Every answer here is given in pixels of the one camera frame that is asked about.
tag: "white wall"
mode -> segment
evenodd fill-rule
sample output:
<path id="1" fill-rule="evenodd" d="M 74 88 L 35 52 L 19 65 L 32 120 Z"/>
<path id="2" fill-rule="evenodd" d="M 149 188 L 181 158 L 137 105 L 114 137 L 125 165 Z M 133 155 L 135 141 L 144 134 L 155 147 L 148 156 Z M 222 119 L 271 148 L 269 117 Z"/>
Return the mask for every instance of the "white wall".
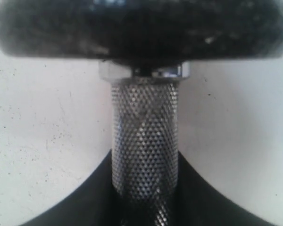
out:
<path id="1" fill-rule="evenodd" d="M 283 58 L 191 72 L 180 150 L 224 195 L 283 226 Z M 90 175 L 111 147 L 110 114 L 96 61 L 0 52 L 0 226 L 35 217 Z"/>

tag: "black rubber knob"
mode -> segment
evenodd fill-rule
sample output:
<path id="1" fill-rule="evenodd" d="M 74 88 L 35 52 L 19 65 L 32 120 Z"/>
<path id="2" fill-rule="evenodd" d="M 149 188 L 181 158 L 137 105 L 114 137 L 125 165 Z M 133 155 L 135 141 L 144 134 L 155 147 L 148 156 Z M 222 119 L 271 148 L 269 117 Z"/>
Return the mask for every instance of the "black rubber knob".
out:
<path id="1" fill-rule="evenodd" d="M 277 57 L 283 0 L 2 0 L 0 46 L 14 56 L 154 67 Z"/>

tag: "knurled texture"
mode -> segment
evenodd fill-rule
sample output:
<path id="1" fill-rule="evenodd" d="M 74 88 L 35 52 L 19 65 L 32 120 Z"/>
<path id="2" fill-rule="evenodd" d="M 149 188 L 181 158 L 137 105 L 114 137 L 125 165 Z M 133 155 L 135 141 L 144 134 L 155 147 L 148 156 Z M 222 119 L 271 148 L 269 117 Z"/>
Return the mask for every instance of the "knurled texture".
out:
<path id="1" fill-rule="evenodd" d="M 122 226 L 170 226 L 178 178 L 177 83 L 112 85 L 112 180 Z"/>

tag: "black base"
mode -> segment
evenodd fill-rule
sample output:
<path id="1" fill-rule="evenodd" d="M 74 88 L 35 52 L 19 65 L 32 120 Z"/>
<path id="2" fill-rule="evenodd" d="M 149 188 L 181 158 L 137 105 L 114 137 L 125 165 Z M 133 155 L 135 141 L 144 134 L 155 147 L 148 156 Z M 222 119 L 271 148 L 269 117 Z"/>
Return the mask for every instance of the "black base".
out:
<path id="1" fill-rule="evenodd" d="M 176 226 L 271 226 L 212 188 L 179 155 Z M 22 226 L 117 226 L 111 153 L 64 201 Z"/>

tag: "speckled white surface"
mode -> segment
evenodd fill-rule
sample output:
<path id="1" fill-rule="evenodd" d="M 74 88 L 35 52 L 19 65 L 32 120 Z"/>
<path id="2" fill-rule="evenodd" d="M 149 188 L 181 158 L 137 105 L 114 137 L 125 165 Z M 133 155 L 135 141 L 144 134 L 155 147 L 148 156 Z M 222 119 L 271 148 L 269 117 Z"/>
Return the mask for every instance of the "speckled white surface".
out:
<path id="1" fill-rule="evenodd" d="M 283 226 L 283 58 L 193 63 L 180 150 L 237 204 Z M 109 85 L 95 61 L 0 52 L 0 226 L 61 201 L 111 147 Z"/>

